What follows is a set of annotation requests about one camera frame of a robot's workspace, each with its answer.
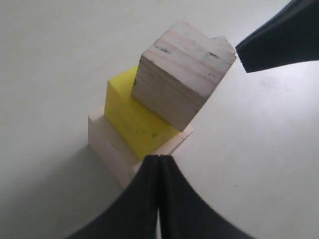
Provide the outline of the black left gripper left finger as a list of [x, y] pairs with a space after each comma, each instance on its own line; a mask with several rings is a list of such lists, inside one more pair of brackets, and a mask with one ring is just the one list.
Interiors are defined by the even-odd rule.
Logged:
[[158, 218], [159, 157], [146, 156], [121, 195], [69, 239], [155, 239]]

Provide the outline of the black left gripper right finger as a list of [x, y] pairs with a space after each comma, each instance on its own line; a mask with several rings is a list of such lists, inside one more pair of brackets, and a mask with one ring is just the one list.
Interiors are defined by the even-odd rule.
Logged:
[[163, 239], [250, 239], [192, 188], [174, 158], [159, 157], [158, 207]]

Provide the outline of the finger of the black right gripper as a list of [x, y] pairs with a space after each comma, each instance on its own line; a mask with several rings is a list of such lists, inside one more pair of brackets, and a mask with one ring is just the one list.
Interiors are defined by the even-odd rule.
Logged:
[[290, 1], [243, 39], [236, 51], [248, 73], [318, 60], [318, 0]]

